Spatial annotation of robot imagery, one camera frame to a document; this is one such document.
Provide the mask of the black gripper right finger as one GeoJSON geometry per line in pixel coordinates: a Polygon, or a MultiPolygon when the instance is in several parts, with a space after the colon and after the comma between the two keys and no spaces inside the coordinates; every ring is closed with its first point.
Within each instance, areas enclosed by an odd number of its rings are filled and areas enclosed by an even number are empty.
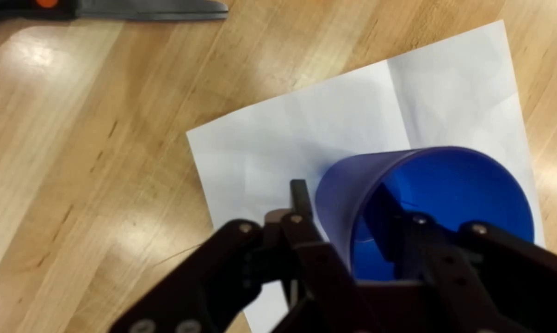
{"type": "Polygon", "coordinates": [[[438,297],[434,310],[458,333],[557,333],[557,255],[484,220],[457,231],[403,209],[379,184],[368,229],[395,279],[438,297]]]}

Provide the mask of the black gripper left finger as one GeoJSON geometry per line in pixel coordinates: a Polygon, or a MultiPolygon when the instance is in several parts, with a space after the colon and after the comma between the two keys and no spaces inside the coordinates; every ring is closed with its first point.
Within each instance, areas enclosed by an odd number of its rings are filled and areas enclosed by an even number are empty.
{"type": "Polygon", "coordinates": [[[123,310],[107,333],[223,333],[268,283],[286,314],[272,333],[377,333],[334,247],[321,240],[301,179],[262,223],[231,220],[123,310]]]}

